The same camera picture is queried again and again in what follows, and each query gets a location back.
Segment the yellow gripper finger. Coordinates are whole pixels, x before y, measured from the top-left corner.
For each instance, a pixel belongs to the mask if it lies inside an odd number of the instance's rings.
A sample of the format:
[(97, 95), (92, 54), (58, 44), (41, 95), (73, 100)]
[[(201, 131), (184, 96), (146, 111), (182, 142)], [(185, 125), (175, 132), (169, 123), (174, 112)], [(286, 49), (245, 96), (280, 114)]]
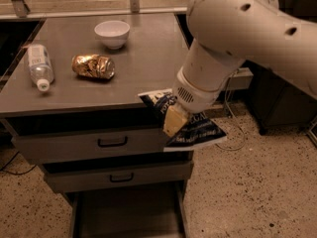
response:
[(164, 107), (163, 131), (173, 137), (189, 120), (190, 114), (178, 103)]

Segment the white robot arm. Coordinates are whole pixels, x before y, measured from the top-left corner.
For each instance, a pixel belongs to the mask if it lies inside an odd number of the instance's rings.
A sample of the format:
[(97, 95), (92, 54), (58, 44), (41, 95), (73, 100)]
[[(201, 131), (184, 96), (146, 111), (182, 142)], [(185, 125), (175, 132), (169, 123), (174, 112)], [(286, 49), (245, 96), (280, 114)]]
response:
[(172, 88), (168, 136), (208, 109), (246, 60), (317, 96), (317, 26), (279, 11), (277, 0), (190, 0), (186, 20), (193, 43)]

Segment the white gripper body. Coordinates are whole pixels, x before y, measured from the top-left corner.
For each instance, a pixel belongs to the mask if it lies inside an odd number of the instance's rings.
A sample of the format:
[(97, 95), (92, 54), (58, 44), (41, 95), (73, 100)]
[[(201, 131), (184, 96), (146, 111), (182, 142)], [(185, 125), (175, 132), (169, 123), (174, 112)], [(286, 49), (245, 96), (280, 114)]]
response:
[(185, 78), (183, 68), (181, 68), (173, 84), (172, 94), (186, 111), (195, 114), (209, 109), (219, 96), (220, 90), (198, 89)]

